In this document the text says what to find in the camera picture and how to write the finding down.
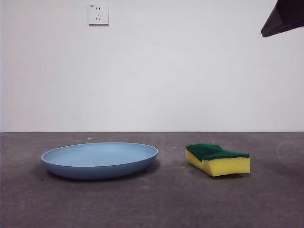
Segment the dark object in corner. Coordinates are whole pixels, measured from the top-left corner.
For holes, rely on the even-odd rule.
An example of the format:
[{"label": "dark object in corner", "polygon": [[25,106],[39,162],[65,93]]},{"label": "dark object in corner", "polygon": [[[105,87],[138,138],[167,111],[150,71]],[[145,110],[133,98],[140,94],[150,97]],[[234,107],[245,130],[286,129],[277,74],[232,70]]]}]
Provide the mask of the dark object in corner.
[{"label": "dark object in corner", "polygon": [[304,26],[304,0],[278,0],[263,26],[263,37]]}]

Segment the plastic plate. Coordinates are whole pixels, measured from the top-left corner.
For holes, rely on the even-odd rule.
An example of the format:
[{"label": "plastic plate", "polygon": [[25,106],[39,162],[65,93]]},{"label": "plastic plate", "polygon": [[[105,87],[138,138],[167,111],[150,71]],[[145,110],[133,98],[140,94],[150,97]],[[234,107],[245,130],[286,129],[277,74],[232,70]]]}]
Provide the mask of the plastic plate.
[{"label": "plastic plate", "polygon": [[41,159],[53,174],[96,180],[130,175],[147,168],[157,156],[155,147],[130,142],[99,142],[60,147]]}]

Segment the wall socket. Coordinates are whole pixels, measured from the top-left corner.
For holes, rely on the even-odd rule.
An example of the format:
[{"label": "wall socket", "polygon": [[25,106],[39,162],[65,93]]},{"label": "wall socket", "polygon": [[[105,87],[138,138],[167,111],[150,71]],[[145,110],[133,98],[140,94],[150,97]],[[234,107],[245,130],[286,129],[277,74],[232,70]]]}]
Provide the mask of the wall socket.
[{"label": "wall socket", "polygon": [[109,24],[109,5],[92,4],[87,8],[89,25],[108,25]]}]

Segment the kitchen sponge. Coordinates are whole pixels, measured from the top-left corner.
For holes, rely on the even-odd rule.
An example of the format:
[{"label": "kitchen sponge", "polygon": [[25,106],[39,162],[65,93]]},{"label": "kitchen sponge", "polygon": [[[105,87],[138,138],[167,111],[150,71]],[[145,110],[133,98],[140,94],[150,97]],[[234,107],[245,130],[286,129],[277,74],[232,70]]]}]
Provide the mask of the kitchen sponge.
[{"label": "kitchen sponge", "polygon": [[189,145],[186,147],[186,159],[191,165],[213,177],[250,173],[248,153],[225,151],[218,145],[203,143]]}]

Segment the concrete floor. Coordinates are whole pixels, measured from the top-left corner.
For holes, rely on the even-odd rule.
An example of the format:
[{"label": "concrete floor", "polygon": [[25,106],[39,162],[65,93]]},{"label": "concrete floor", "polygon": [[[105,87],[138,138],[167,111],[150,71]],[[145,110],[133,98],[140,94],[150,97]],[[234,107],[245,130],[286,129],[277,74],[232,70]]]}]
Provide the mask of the concrete floor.
[{"label": "concrete floor", "polygon": [[[137,142],[159,149],[148,169],[114,180],[57,177],[40,160],[53,148]],[[211,178],[185,147],[248,152],[251,174]],[[2,133],[2,228],[304,227],[304,133]]]}]

